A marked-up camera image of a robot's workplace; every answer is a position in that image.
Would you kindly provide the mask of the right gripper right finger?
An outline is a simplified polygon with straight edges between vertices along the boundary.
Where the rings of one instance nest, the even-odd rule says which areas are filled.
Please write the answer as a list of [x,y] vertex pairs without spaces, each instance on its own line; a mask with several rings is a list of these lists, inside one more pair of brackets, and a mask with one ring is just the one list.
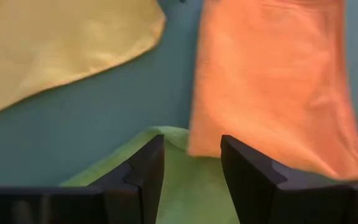
[[223,135],[221,164],[241,223],[342,223],[347,182],[290,168],[240,140]]

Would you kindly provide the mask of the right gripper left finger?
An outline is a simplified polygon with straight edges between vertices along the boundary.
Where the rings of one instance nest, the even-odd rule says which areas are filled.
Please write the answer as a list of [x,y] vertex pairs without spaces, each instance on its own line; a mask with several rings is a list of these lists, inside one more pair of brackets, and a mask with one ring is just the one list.
[[155,224],[164,167],[164,135],[158,134],[90,184],[102,190],[102,217],[93,223]]

